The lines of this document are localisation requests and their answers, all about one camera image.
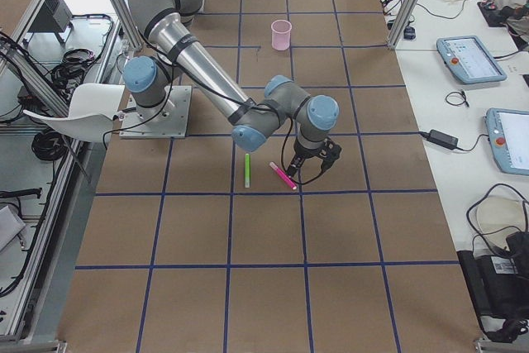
white label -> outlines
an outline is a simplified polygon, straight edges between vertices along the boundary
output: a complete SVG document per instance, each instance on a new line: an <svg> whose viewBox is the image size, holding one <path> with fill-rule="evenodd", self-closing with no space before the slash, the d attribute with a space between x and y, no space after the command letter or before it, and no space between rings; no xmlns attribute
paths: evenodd
<svg viewBox="0 0 529 353"><path fill-rule="evenodd" d="M506 260L504 258L500 258L499 256L493 256L491 257L493 260L494 270L496 270L497 274L516 274L516 266L514 265L514 262L510 260Z"/></svg>

pink marker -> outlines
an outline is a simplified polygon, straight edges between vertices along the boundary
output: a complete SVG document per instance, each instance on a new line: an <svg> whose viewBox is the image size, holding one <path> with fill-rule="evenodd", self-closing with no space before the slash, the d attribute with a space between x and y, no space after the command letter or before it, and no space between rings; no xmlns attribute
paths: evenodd
<svg viewBox="0 0 529 353"><path fill-rule="evenodd" d="M277 166L273 161L270 161L270 167L277 175L292 189L296 190L298 187L292 180Z"/></svg>

tablet screen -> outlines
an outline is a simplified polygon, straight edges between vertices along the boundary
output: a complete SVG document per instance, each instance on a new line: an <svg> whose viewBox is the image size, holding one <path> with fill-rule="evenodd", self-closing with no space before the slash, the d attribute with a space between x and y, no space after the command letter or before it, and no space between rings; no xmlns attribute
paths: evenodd
<svg viewBox="0 0 529 353"><path fill-rule="evenodd" d="M451 39L446 41L446 45L453 56L459 59L461 67L470 78L492 78L501 75L474 38Z"/></svg>
<svg viewBox="0 0 529 353"><path fill-rule="evenodd" d="M505 142L515 169L529 169L529 115L499 112Z"/></svg>

blue joint cap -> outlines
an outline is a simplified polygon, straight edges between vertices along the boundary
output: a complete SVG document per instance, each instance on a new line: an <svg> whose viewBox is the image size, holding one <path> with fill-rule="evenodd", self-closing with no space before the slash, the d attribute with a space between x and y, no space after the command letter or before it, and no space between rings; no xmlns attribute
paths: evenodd
<svg viewBox="0 0 529 353"><path fill-rule="evenodd" d="M133 93L142 93L156 79L156 63L142 55L126 63L123 69L123 80L126 87Z"/></svg>
<svg viewBox="0 0 529 353"><path fill-rule="evenodd" d="M292 82L292 80L282 74L275 75L268 84L266 84L266 87L264 88L264 97L267 98L278 86L287 82Z"/></svg>
<svg viewBox="0 0 529 353"><path fill-rule="evenodd" d="M307 105L308 120L318 129L329 131L336 124L340 108L334 98L317 95Z"/></svg>
<svg viewBox="0 0 529 353"><path fill-rule="evenodd" d="M266 137L255 128L250 126L235 126L231 131L231 138L242 149L247 152L257 150L266 142Z"/></svg>

green marker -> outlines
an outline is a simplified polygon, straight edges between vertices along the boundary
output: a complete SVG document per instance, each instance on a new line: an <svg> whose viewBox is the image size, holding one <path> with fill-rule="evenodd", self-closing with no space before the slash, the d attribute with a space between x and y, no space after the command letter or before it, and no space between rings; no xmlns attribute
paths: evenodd
<svg viewBox="0 0 529 353"><path fill-rule="evenodd" d="M250 154L245 154L245 188L250 187Z"/></svg>

